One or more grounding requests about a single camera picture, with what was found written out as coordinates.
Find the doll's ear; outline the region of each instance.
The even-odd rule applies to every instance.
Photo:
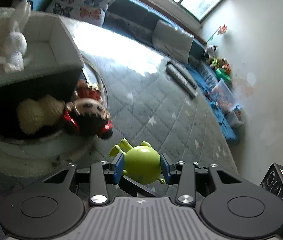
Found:
[[[67,111],[71,112],[73,109],[75,108],[74,103],[73,102],[68,102],[66,104],[66,109]]]

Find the metal screw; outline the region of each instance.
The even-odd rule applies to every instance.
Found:
[[[91,197],[91,201],[94,203],[104,203],[107,198],[104,195],[95,195]]]
[[[178,197],[178,201],[182,202],[182,203],[190,203],[194,200],[194,198],[192,196],[189,195],[182,195],[180,197]]]

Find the white box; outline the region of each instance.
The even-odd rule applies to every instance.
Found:
[[[9,17],[0,17],[0,55],[9,32],[9,20]],[[0,65],[0,87],[83,68],[83,58],[58,16],[32,12],[23,34],[27,41],[27,52],[24,58],[31,57],[32,60],[22,72],[5,73],[3,65]]]

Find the green round toy head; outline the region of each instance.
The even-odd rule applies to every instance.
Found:
[[[148,146],[137,146],[125,154],[124,175],[142,185],[153,183],[161,173],[160,155]]]

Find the beige plush toy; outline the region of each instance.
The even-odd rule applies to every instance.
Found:
[[[65,102],[46,95],[35,101],[30,98],[20,102],[17,117],[20,129],[25,134],[35,134],[43,125],[54,125],[63,116]]]

